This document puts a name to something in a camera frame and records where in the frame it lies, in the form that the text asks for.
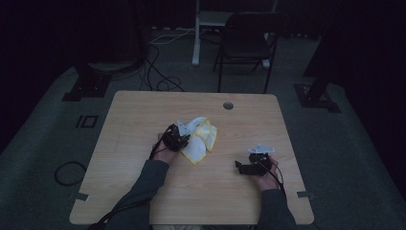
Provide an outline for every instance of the dark sleeve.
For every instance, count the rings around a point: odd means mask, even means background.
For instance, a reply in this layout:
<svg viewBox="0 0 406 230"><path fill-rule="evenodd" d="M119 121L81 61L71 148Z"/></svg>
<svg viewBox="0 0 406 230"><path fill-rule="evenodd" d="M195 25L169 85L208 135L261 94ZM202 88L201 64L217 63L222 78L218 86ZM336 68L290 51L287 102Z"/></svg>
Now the dark sleeve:
<svg viewBox="0 0 406 230"><path fill-rule="evenodd" d="M123 196L113 210L126 205L153 198L164 185L169 165L163 161L147 160L140 177L131 190ZM107 230L148 230L149 205L142 205L116 214L107 222Z"/></svg>
<svg viewBox="0 0 406 230"><path fill-rule="evenodd" d="M287 207L281 190L265 190L261 195L259 230L297 229L295 219Z"/></svg>

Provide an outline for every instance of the stand base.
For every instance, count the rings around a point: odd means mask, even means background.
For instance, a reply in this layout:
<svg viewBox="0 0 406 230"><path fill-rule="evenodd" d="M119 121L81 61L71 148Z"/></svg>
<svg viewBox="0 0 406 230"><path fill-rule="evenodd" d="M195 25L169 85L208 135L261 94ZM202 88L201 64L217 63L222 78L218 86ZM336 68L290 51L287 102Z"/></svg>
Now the stand base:
<svg viewBox="0 0 406 230"><path fill-rule="evenodd" d="M63 102L79 102L81 98L102 98L105 95L111 75L97 74L97 81L91 87L82 87L80 77L72 87L71 92L65 93Z"/></svg>
<svg viewBox="0 0 406 230"><path fill-rule="evenodd" d="M334 103L327 92L325 92L320 99L310 100L307 97L307 92L311 85L309 84L293 84L298 95L299 101L302 107L315 107L315 108L326 108L328 112L331 113L341 113L340 108L337 103Z"/></svg>

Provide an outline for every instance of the wooden table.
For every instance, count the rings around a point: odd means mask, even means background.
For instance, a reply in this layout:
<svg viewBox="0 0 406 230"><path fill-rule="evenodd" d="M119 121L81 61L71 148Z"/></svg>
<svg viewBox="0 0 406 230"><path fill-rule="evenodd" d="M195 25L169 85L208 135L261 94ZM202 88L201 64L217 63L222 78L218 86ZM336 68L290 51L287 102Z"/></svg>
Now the wooden table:
<svg viewBox="0 0 406 230"><path fill-rule="evenodd" d="M229 102L234 108L227 110ZM256 144L275 148L288 206L298 224L309 224L313 213L283 121L272 95L120 91L115 95L70 220L97 222L125 195L140 175L157 133L177 119L208 117L218 128L214 149L198 165L182 154L169 168L166 184L151 203L151 224L255 224L260 193L235 160L248 164Z"/></svg>

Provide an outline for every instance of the table hole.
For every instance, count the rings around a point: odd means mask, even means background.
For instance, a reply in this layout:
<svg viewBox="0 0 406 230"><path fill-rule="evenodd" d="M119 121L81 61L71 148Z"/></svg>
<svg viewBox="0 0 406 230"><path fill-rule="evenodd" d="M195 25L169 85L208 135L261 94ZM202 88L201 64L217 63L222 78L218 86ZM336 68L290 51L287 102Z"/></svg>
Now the table hole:
<svg viewBox="0 0 406 230"><path fill-rule="evenodd" d="M231 109L234 108L234 105L233 105L232 103L227 102L227 103L224 103L224 104L223 104L223 107L224 107L225 109L227 109L227 110L231 110Z"/></svg>

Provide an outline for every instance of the finger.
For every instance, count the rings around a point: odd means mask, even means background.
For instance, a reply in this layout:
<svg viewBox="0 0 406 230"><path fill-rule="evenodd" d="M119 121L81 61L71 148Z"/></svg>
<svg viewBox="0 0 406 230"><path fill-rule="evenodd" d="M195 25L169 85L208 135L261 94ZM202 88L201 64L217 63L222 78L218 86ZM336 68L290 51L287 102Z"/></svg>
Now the finger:
<svg viewBox="0 0 406 230"><path fill-rule="evenodd" d="M272 158L272 156L269 156L269 160L271 161L272 164L278 166L279 162L277 160L275 160L274 158Z"/></svg>

